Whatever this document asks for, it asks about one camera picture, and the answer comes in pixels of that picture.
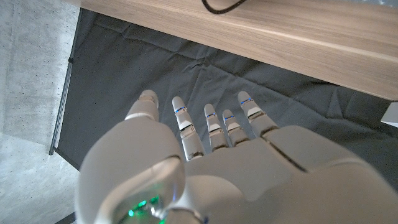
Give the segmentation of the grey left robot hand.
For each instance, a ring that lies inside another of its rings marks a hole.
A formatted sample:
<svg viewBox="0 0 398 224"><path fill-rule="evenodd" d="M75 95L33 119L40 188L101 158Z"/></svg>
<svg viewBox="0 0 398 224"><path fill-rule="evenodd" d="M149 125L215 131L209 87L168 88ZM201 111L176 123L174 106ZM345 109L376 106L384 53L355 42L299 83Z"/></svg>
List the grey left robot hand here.
<svg viewBox="0 0 398 224"><path fill-rule="evenodd" d="M244 91L248 138L204 108L211 152L181 98L180 137L143 91L88 151L75 193L80 223L396 223L397 192L370 164L300 126L278 127Z"/></svg>

